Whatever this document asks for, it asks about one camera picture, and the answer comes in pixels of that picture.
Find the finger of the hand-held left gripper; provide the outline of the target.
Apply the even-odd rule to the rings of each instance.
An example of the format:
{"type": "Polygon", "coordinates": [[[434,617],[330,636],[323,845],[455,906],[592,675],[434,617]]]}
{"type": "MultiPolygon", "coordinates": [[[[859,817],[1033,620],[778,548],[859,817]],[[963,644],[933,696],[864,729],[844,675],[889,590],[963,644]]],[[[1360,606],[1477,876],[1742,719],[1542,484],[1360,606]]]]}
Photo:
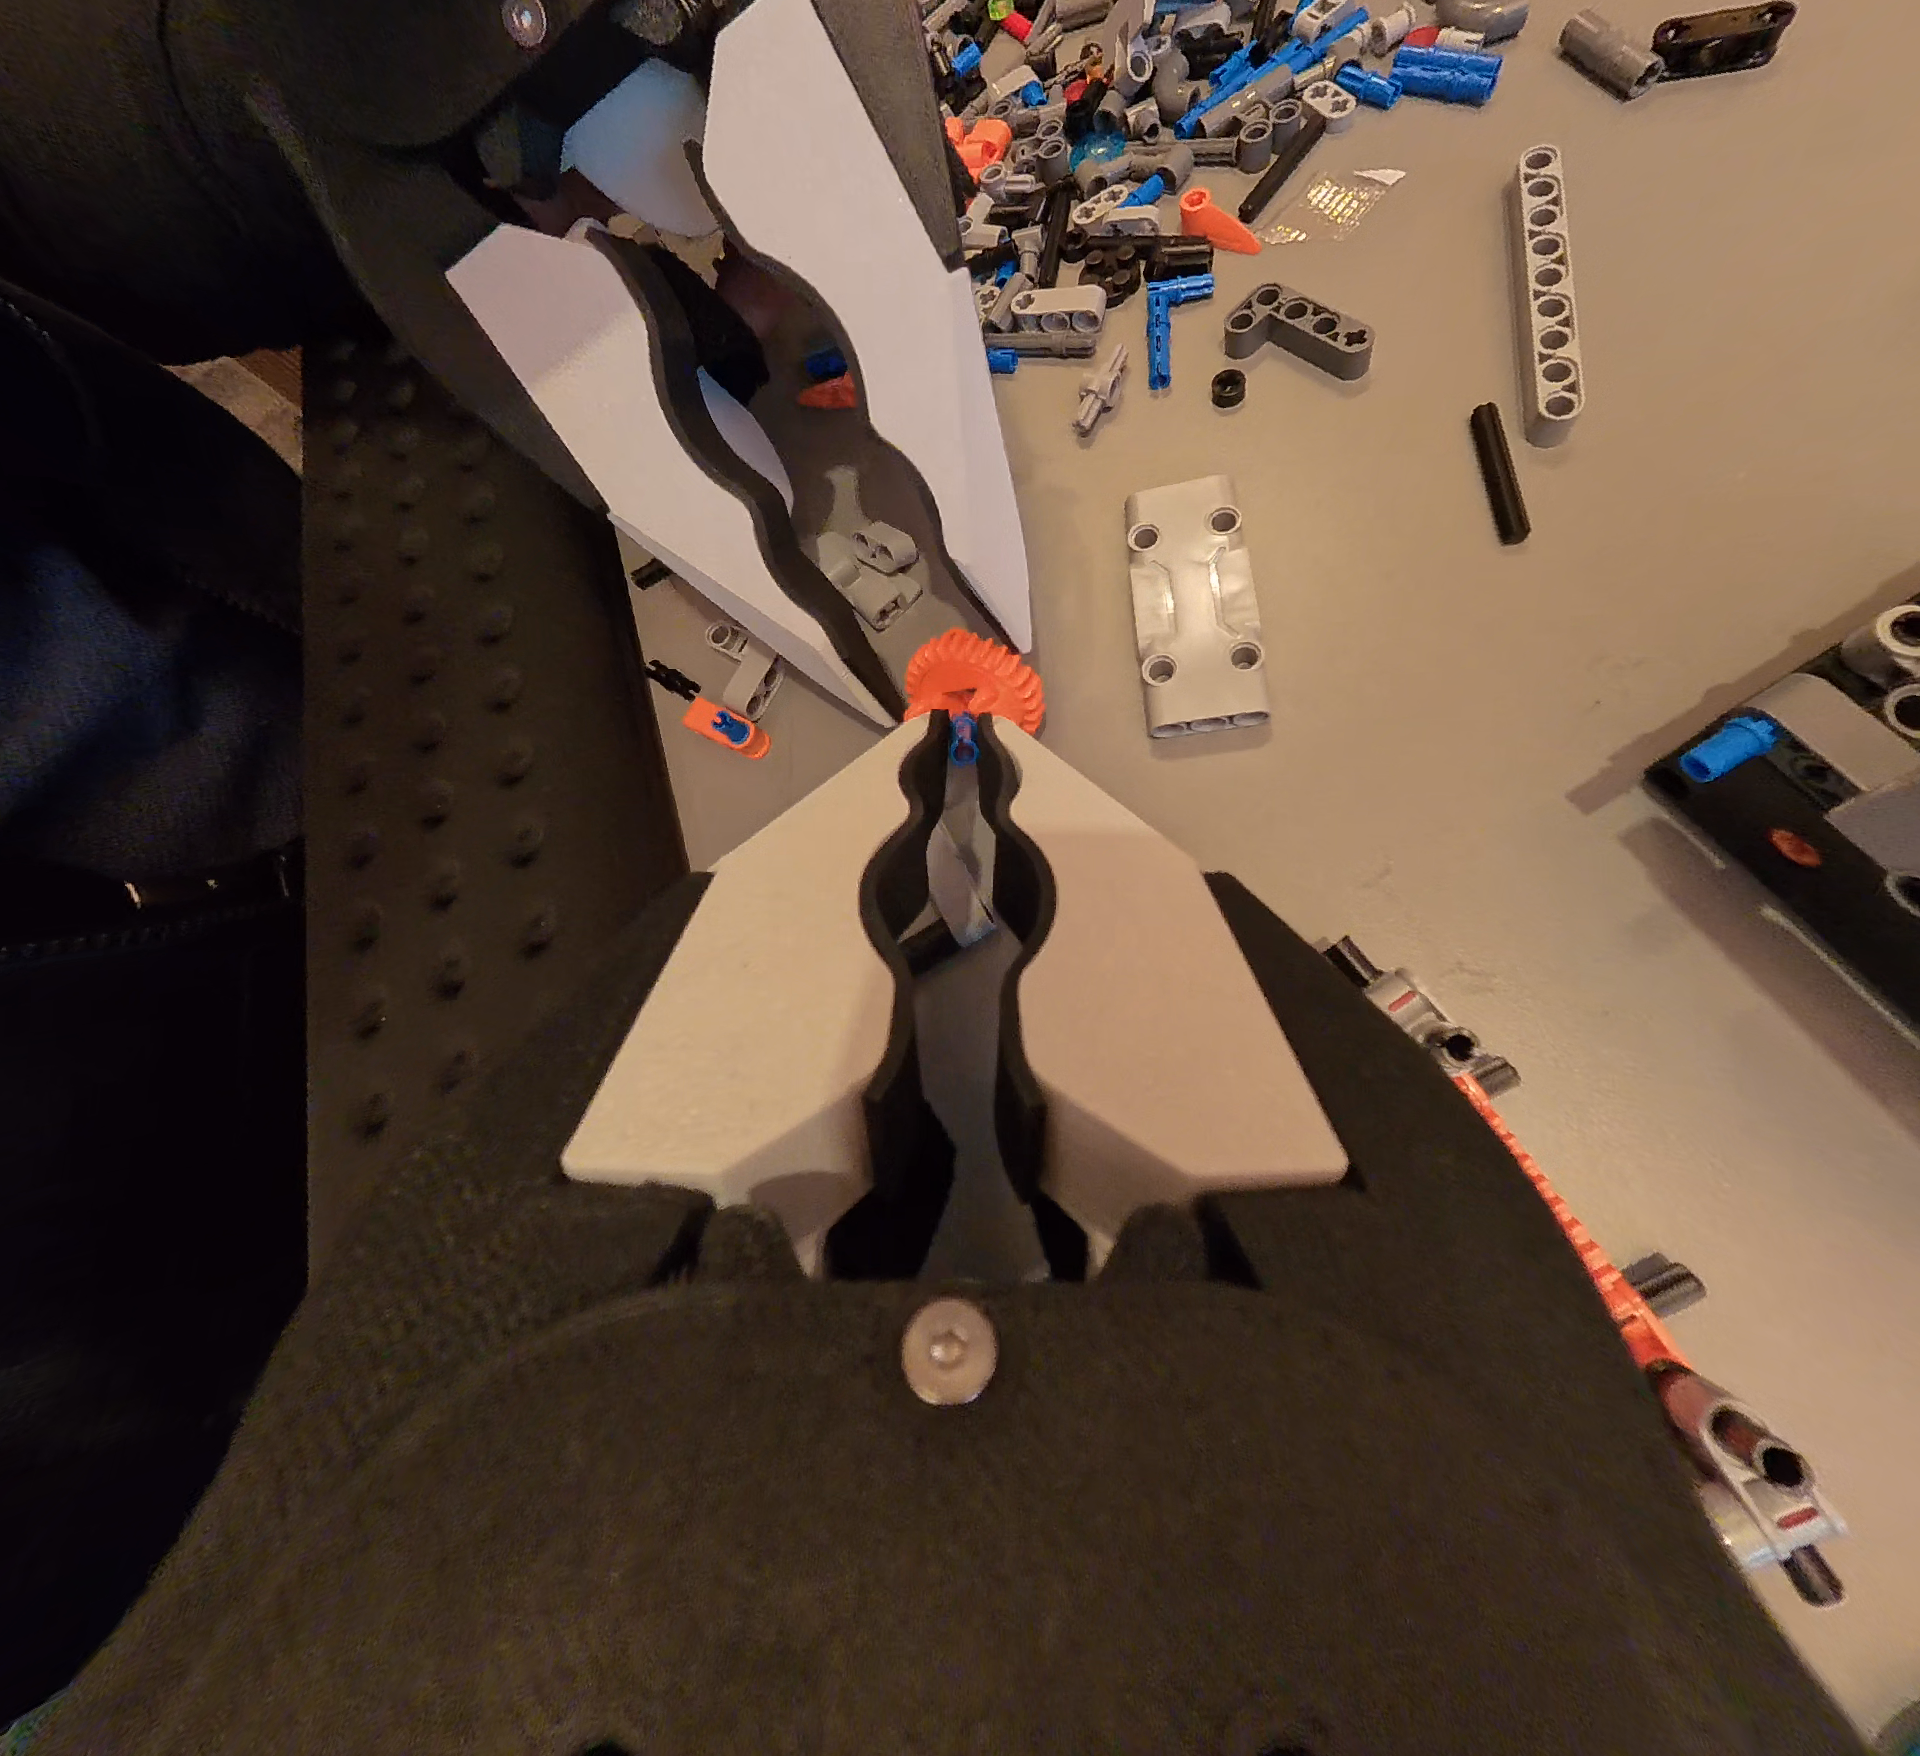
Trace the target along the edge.
{"type": "Polygon", "coordinates": [[[449,287],[620,529],[852,712],[898,723],[902,688],[799,543],[782,453],[700,370],[651,254],[596,222],[498,224],[449,287]]]}
{"type": "Polygon", "coordinates": [[[1021,505],[953,249],[945,150],[935,137],[926,219],[814,0],[735,0],[721,22],[699,155],[709,196],[765,268],[833,319],[868,423],[920,479],[947,565],[1029,652],[1021,505]]]}

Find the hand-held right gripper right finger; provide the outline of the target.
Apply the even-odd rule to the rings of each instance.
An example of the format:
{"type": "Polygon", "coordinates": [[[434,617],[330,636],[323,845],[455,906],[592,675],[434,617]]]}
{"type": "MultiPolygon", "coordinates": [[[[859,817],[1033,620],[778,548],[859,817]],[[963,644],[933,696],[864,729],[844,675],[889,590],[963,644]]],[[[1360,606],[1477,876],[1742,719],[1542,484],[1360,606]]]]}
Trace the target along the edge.
{"type": "Polygon", "coordinates": [[[1192,857],[1005,717],[977,729],[1000,988],[994,1133],[1044,1255],[1151,1205],[1348,1175],[1284,1024],[1192,857]]]}

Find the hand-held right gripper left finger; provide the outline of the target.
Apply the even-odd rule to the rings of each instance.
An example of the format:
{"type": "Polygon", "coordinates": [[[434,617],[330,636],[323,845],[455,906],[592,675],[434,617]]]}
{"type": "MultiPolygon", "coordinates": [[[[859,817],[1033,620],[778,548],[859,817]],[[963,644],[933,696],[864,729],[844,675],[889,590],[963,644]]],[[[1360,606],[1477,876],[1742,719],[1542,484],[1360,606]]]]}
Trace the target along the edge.
{"type": "Polygon", "coordinates": [[[929,915],[947,719],[889,729],[723,857],[563,1145],[575,1183],[771,1211],[806,1264],[920,1264],[947,1132],[907,939],[929,915]]]}

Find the pile of small building parts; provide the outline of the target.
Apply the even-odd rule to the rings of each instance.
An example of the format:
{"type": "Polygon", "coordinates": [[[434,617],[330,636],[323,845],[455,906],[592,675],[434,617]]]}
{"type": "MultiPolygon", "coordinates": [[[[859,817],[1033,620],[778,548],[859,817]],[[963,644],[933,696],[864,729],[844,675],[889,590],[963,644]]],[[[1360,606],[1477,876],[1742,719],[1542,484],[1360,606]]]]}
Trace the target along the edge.
{"type": "Polygon", "coordinates": [[[1404,97],[1490,103],[1529,0],[918,0],[994,377],[1260,253],[1307,146],[1404,97]]]}

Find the orange toothed gear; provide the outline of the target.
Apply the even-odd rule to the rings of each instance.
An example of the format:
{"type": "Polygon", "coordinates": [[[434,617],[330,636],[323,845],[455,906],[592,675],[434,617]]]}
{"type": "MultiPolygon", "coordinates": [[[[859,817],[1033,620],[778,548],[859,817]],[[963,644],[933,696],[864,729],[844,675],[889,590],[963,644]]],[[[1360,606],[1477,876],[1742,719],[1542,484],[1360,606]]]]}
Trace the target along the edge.
{"type": "Polygon", "coordinates": [[[908,658],[904,719],[929,712],[994,714],[1027,734],[1044,724],[1044,679],[1013,649],[953,627],[924,642],[908,658]]]}

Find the black flat link piece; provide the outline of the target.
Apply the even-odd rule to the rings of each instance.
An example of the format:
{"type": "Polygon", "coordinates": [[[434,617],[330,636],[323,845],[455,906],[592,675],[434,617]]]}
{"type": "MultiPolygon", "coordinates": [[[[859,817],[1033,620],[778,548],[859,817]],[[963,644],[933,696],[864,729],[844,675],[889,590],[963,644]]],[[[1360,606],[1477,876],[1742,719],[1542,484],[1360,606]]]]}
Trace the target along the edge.
{"type": "Polygon", "coordinates": [[[1726,9],[1665,16],[1651,33],[1660,80],[1699,80],[1714,72],[1764,69],[1793,25],[1793,0],[1765,0],[1726,9]]]}

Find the orange ribbed beam assembly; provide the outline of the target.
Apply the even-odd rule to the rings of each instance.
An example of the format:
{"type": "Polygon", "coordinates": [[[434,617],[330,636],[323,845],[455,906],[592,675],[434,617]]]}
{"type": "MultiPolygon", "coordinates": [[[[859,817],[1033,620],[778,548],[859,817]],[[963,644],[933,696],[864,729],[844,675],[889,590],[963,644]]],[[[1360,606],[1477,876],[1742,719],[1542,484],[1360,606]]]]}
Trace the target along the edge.
{"type": "Polygon", "coordinates": [[[1686,1454],[1729,1558],[1749,1576],[1782,1571],[1812,1608],[1840,1606],[1845,1585],[1826,1547],[1845,1535],[1845,1520],[1812,1461],[1749,1402],[1699,1373],[1670,1334],[1670,1318],[1705,1299],[1702,1279],[1665,1253],[1616,1264],[1506,1124],[1500,1100],[1519,1085],[1515,1064],[1457,1024],[1413,974],[1384,970],[1350,937],[1323,953],[1453,1079],[1546,1203],[1686,1454]]]}

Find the grey double connector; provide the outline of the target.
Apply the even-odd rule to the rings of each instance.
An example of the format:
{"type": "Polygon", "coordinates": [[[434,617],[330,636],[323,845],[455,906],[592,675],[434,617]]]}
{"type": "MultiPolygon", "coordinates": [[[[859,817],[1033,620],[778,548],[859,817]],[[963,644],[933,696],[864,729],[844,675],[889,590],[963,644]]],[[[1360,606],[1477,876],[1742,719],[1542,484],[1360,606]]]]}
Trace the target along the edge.
{"type": "Polygon", "coordinates": [[[826,529],[816,543],[816,560],[871,631],[891,630],[920,602],[918,543],[895,524],[826,529]]]}

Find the grey rectangular panel piece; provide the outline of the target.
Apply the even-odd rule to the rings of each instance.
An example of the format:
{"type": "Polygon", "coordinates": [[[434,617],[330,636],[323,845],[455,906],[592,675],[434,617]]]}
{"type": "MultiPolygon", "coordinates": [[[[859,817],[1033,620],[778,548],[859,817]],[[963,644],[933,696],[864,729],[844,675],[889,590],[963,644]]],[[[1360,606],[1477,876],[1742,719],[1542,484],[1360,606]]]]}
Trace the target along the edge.
{"type": "Polygon", "coordinates": [[[1261,604],[1233,477],[1130,494],[1125,546],[1148,736],[1268,723],[1261,604]]]}

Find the dark grey angled beam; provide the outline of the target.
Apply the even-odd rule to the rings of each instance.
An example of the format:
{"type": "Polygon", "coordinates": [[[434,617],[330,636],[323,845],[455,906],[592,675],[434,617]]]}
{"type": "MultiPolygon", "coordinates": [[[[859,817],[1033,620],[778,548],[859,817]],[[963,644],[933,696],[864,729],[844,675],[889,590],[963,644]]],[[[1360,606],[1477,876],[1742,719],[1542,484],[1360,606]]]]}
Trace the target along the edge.
{"type": "Polygon", "coordinates": [[[1246,360],[1263,348],[1357,382],[1371,373],[1373,328],[1288,284],[1263,281],[1224,319],[1222,350],[1230,360],[1246,360]]]}

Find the small clear sticker bag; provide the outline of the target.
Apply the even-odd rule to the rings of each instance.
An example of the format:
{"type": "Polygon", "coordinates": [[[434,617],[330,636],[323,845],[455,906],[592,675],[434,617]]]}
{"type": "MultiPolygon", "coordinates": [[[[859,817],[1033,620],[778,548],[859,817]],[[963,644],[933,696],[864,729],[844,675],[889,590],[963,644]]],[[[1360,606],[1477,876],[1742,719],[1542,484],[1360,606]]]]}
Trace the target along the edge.
{"type": "Polygon", "coordinates": [[[1255,233],[1271,249],[1345,239],[1404,178],[1404,168],[1321,168],[1261,211],[1255,233]]]}

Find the short black axle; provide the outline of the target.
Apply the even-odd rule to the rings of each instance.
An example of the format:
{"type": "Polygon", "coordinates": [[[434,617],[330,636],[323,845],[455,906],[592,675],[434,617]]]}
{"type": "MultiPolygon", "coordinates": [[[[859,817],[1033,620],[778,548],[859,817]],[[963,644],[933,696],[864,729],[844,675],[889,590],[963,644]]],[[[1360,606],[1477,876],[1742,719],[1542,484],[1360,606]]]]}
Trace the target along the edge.
{"type": "Polygon", "coordinates": [[[1529,542],[1534,524],[1500,402],[1487,399],[1471,409],[1469,436],[1500,543],[1508,548],[1520,546],[1529,542]]]}

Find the long grey holed beam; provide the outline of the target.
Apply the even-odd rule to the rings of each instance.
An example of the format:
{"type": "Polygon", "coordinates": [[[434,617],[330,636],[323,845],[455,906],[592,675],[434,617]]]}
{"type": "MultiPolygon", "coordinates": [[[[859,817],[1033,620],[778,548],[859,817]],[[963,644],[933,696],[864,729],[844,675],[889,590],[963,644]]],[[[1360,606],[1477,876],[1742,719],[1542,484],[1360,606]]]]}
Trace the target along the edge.
{"type": "Polygon", "coordinates": [[[1556,447],[1577,423],[1588,399],[1568,177],[1558,144],[1534,142],[1523,150],[1506,183],[1503,205],[1515,287],[1523,436],[1534,447],[1556,447]]]}

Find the grey tube connector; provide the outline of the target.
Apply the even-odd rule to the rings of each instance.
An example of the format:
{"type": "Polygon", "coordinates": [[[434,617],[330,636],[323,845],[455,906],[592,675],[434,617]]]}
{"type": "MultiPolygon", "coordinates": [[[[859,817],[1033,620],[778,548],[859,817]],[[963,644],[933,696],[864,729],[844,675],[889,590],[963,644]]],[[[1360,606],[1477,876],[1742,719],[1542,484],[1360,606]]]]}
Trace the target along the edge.
{"type": "Polygon", "coordinates": [[[1643,97],[1669,72],[1669,64],[1651,43],[1631,39],[1597,9],[1582,9],[1562,25],[1558,53],[1618,99],[1643,97]]]}

